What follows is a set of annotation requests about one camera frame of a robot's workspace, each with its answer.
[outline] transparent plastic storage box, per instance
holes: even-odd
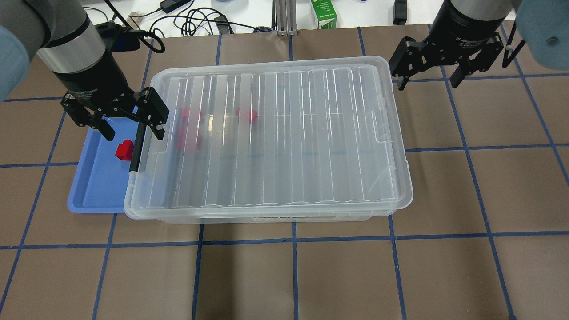
[[[125,211],[168,223],[362,221],[413,198],[381,57],[167,69]]]

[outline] power adapter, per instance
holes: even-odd
[[[164,0],[160,3],[160,8],[162,8],[162,11],[165,13],[170,13],[190,1],[192,0]]]

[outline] robotic arm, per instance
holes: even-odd
[[[567,0],[444,0],[428,37],[405,37],[389,60],[391,75],[403,90],[413,75],[440,65],[458,67],[453,88],[476,71],[487,71],[504,45],[496,30],[512,9],[516,26],[534,58],[552,69],[569,69],[569,1]]]
[[[0,1],[0,43],[0,102],[24,79],[37,53],[67,88],[61,105],[76,125],[112,141],[115,131],[104,117],[128,117],[164,137],[168,108],[152,87],[130,89],[77,0]]]

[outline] black cable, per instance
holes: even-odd
[[[157,20],[155,20],[152,25],[150,26],[150,30],[153,30],[154,26],[156,25],[156,23],[158,23],[160,20],[162,19],[166,19],[166,18],[185,18],[185,15],[165,15],[163,17],[158,18]],[[213,22],[213,23],[217,23],[219,21],[215,21],[215,20],[209,20],[209,19],[199,19],[199,18],[193,18],[195,20],[198,21],[205,21],[205,22]],[[237,23],[237,22],[231,22],[231,21],[227,21],[227,22],[223,22],[223,23],[228,23],[228,24],[234,24],[236,26],[241,26],[241,27],[246,27],[246,28],[251,28],[260,32],[263,32],[263,30],[257,28],[257,27],[252,27],[252,26],[248,26],[246,24],[243,23]]]
[[[129,18],[134,22],[134,24],[136,25],[136,27],[141,30],[141,27],[138,25],[138,23],[133,19],[132,16],[129,16]]]
[[[176,27],[178,27],[181,31],[182,31],[182,35],[195,35],[196,31],[199,27],[205,28],[203,26],[203,21],[200,22],[200,24],[196,25],[195,23],[192,22],[193,19],[193,15],[197,12],[200,13],[201,15],[204,16],[204,19],[207,19],[208,16],[215,14],[215,13],[209,13],[209,14],[204,14],[200,9],[194,9],[192,11],[189,11],[188,14],[186,15],[186,22],[184,22],[184,24],[182,25],[182,27],[178,27],[177,25],[175,25]],[[208,22],[208,26],[209,26],[209,31],[208,34],[213,34],[213,29],[211,26],[211,22]]]
[[[158,9],[152,11],[152,12],[149,12],[149,13],[143,14],[143,15],[129,15],[129,17],[131,17],[131,18],[147,17],[147,16],[149,16],[149,15],[151,15],[151,14],[153,14],[153,13],[157,13],[157,12],[160,11],[160,10],[162,10],[162,8],[158,8]]]
[[[107,19],[107,22],[109,21],[109,16],[101,9],[97,9],[97,8],[93,8],[93,7],[83,7],[83,9],[98,11],[105,16],[105,19]]]
[[[162,34],[163,38],[166,38],[166,36],[164,35],[164,33],[162,32],[162,30],[158,29],[158,28],[154,28],[154,31],[160,31],[160,33]]]
[[[117,8],[115,8],[113,6],[112,3],[110,3],[110,0],[105,0],[105,3],[109,6],[109,8],[114,12],[115,15],[117,15],[117,18],[122,21],[122,23],[125,25],[125,27],[131,28],[132,30],[129,30],[128,32],[135,32],[140,34],[140,36],[138,37],[138,39],[144,43],[150,50],[156,52],[157,54],[161,54],[162,52],[164,52],[166,50],[166,48],[164,47],[164,43],[162,42],[162,40],[160,39],[160,37],[158,37],[155,33],[153,32],[148,32],[146,30],[135,30],[126,20],[125,18],[121,15],[121,13],[118,12]],[[160,44],[160,49],[156,49],[152,44],[148,43],[148,41],[146,41],[146,39],[144,38],[145,36],[148,36],[150,38],[153,38],[154,40],[156,40],[158,42],[158,44]]]
[[[177,15],[181,15],[184,11],[189,10],[189,9],[192,7],[192,5],[193,5],[194,2],[195,2],[195,0],[192,0],[192,2],[190,2],[189,5],[188,5],[186,8],[180,10],[180,12],[178,12]],[[183,32],[183,30],[182,30],[180,27],[178,27],[178,25],[176,24],[176,19],[177,19],[177,17],[174,18],[174,26],[176,26],[178,29],[180,29],[180,31],[182,32],[182,36],[183,36],[183,35],[184,35],[184,32]]]
[[[214,12],[208,13],[208,14],[206,15],[206,14],[204,14],[204,13],[201,11],[201,9],[208,9],[208,10],[212,10],[212,11],[214,11]],[[201,13],[201,14],[204,16],[204,19],[208,19],[208,17],[209,17],[210,15],[215,14],[215,13],[218,13],[219,15],[222,15],[221,12],[219,12],[219,11],[213,9],[213,8],[198,8],[197,11],[198,11],[199,13]],[[213,34],[213,28],[212,28],[211,22],[208,22],[208,26],[209,26],[209,34]],[[197,31],[197,28],[195,28],[195,29],[193,30],[193,33],[191,33],[191,35],[195,35],[195,34],[196,34],[196,31]]]

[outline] blue plastic tray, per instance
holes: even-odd
[[[67,199],[67,207],[76,214],[125,212],[130,161],[119,160],[114,153],[123,140],[134,142],[138,123],[127,118],[108,121],[116,131],[113,141],[91,128],[87,133]]]

